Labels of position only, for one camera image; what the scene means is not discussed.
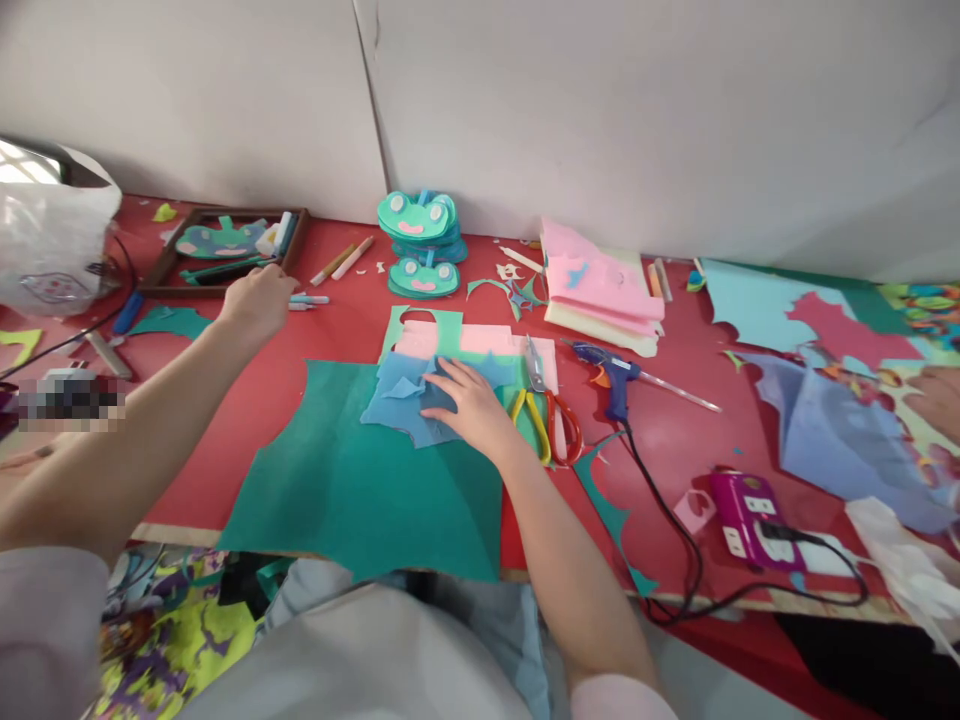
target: white sleeve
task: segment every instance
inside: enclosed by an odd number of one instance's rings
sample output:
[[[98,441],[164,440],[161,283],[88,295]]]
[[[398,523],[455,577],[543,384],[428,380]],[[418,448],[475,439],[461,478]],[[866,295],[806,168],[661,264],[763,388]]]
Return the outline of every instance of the white sleeve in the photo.
[[[108,576],[86,550],[0,553],[0,717],[77,718],[96,698]]]
[[[623,675],[597,675],[577,685],[570,715],[573,720],[677,720],[660,693]]]

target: another person's hand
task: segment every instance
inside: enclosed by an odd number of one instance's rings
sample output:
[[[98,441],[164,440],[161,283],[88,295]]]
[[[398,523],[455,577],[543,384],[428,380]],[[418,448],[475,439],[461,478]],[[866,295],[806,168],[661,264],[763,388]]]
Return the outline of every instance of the another person's hand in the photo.
[[[907,384],[923,393],[907,395],[907,407],[960,445],[960,368],[927,367]]]
[[[244,338],[266,343],[287,322],[287,304],[297,288],[277,264],[254,268],[227,288],[218,323],[236,328]]]
[[[450,377],[428,374],[423,378],[452,397],[457,412],[427,408],[420,411],[423,417],[446,423],[495,464],[518,448],[529,448],[483,375],[457,359],[439,358],[439,363]]]

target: person's left arm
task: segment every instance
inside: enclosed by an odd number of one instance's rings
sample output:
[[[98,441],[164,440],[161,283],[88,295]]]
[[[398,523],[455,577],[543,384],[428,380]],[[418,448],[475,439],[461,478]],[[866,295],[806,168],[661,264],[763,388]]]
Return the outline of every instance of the person's left arm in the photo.
[[[283,327],[295,287],[276,265],[231,285],[220,316],[131,393],[111,431],[74,436],[12,491],[0,508],[0,552],[65,546],[112,566],[234,380]]]

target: scissors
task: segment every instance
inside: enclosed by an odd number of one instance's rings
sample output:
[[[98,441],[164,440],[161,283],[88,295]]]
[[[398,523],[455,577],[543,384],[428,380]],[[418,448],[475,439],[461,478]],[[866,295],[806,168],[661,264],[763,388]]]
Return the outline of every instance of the scissors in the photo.
[[[526,403],[530,411],[530,418],[537,429],[537,436],[540,438],[540,462],[543,465],[549,465],[552,459],[560,467],[569,467],[573,465],[583,454],[583,433],[580,432],[580,422],[570,407],[558,396],[547,389],[547,383],[543,379],[543,358],[537,352],[533,340],[527,335],[527,349],[524,353],[527,361],[527,375],[530,376],[530,389],[526,388],[520,391],[513,408],[510,410],[510,419],[513,424],[517,424],[517,418],[520,411]],[[543,393],[547,398],[547,426],[543,425],[543,418],[540,417],[540,411],[537,410],[536,397],[534,393]],[[560,410],[560,417],[566,429],[569,430],[572,440],[567,444],[567,453],[564,458],[557,457],[555,452],[556,434],[555,418],[557,409]]]

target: red table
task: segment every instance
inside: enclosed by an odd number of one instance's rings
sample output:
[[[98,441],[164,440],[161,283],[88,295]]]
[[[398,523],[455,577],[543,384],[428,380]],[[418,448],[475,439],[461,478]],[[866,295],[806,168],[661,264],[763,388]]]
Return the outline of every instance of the red table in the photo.
[[[140,198],[124,199],[117,216],[120,237],[130,251],[139,275],[143,275],[163,247],[161,232],[175,223],[151,222],[160,201],[141,204]],[[186,204],[174,204],[180,218],[189,210]],[[296,273],[301,282],[351,242],[368,235],[377,238],[374,246],[342,280],[322,285],[331,304],[317,311],[291,313],[284,330],[244,371],[227,395],[193,456],[167,493],[150,511],[138,537],[171,542],[203,544],[215,542],[223,529],[246,476],[254,454],[270,443],[285,427],[297,408],[306,383],[304,359],[375,363],[383,342],[392,305],[406,304],[387,290],[386,276],[378,273],[377,262],[389,267],[395,258],[390,243],[379,228],[351,223],[313,220]],[[515,241],[502,244],[536,257],[537,253]],[[464,322],[514,326],[515,333],[535,336],[579,338],[543,319],[543,308],[525,313],[515,323],[503,294],[493,287],[481,287],[468,302],[466,285],[480,278],[496,278],[496,264],[504,255],[492,238],[468,237],[469,259],[460,266],[461,289],[453,296],[431,301],[430,308],[464,313]],[[119,250],[113,250],[120,256]],[[641,360],[645,370],[723,408],[723,413],[706,411],[682,398],[643,382],[629,388],[631,422],[638,447],[667,503],[672,507],[690,488],[703,488],[706,474],[715,465],[730,465],[763,475],[773,484],[794,527],[836,535],[850,549],[864,549],[843,513],[843,502],[777,469],[777,413],[758,400],[754,389],[756,369],[737,372],[722,351],[733,348],[733,332],[726,325],[710,323],[712,309],[706,292],[685,292],[691,269],[683,263],[667,265],[674,302],[667,306],[665,337],[660,340],[657,357]],[[64,339],[90,319],[102,316],[121,301],[119,295],[103,301],[87,318],[73,319],[61,325],[53,319],[22,318],[4,311],[0,328],[17,330],[42,326],[47,329],[39,350]],[[169,305],[189,304],[206,317],[216,316],[219,300],[168,301]],[[429,315],[420,314],[425,319]],[[405,317],[417,317],[416,312]],[[188,341],[167,334],[147,334],[128,338],[118,352],[134,368],[139,379],[150,377],[163,367]],[[622,354],[632,357],[628,351]],[[0,348],[0,364],[14,357],[13,348]],[[78,357],[102,363],[91,348]],[[606,391],[592,384],[593,369],[576,361],[572,350],[557,344],[561,393],[577,413],[585,440],[592,445],[615,430],[603,416]],[[50,368],[63,366],[64,358],[53,355],[14,376],[16,380],[36,378]],[[595,463],[601,490],[617,506],[631,510],[623,532],[623,544],[631,563],[647,577],[660,583],[657,597],[673,599],[682,595],[687,573],[687,554],[680,537],[654,505],[639,470],[626,449],[614,441],[603,451],[609,463]],[[630,587],[623,561],[606,533],[577,477],[571,470],[552,473],[557,488],[580,517],[625,587]],[[719,524],[714,521],[701,531],[700,543],[707,567],[701,594],[723,597],[758,576],[732,557],[723,542]],[[509,498],[504,498],[501,564],[507,576],[526,569],[516,517]],[[867,579],[874,600],[855,611],[838,611],[810,601],[796,600],[774,593],[755,593],[742,605],[758,609],[784,609],[793,612],[855,616],[882,621],[903,620],[889,593],[871,569]],[[782,573],[766,571],[762,578],[789,586]],[[811,576],[808,588],[814,592],[854,593],[852,581]]]

